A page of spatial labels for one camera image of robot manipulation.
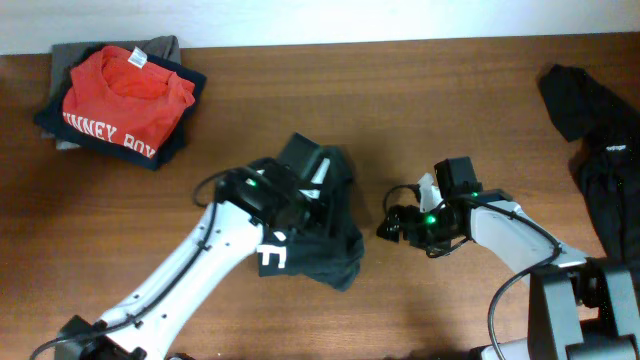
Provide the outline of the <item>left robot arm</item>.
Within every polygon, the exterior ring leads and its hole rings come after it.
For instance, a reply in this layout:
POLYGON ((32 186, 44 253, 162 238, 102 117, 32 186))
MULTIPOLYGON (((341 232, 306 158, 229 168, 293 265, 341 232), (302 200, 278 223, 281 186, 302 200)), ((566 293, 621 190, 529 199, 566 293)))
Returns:
POLYGON ((51 349, 57 359, 163 359, 221 280, 254 253, 284 268, 287 245, 312 219, 334 160, 294 134, 279 158, 210 176, 212 201, 197 225, 130 295, 95 323, 73 317, 51 349))

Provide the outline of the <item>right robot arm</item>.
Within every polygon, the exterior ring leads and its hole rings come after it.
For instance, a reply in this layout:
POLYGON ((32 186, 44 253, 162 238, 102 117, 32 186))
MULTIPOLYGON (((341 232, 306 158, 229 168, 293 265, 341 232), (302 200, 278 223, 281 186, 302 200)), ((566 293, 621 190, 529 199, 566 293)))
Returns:
POLYGON ((406 240, 432 259, 473 242, 513 273, 490 302, 489 344, 470 350, 470 358, 638 358, 639 307, 628 265, 557 239, 509 194, 484 189, 468 157, 437 163, 408 188, 416 205, 386 206, 378 237, 406 240), (497 305, 519 281, 529 286, 527 335, 502 343, 495 332, 497 305))

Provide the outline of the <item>dark green t-shirt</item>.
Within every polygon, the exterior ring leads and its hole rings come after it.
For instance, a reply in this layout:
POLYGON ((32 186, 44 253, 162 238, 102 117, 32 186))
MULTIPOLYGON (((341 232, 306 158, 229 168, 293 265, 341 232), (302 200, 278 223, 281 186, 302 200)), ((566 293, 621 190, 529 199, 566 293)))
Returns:
POLYGON ((328 170, 319 189, 318 208, 305 228, 287 230, 287 239, 276 247, 287 256, 283 267, 277 264, 280 256, 275 251, 258 254, 259 275, 304 275, 344 292, 359 274, 365 253, 363 235, 351 214, 353 174, 339 148, 326 147, 321 157, 328 162, 328 170))

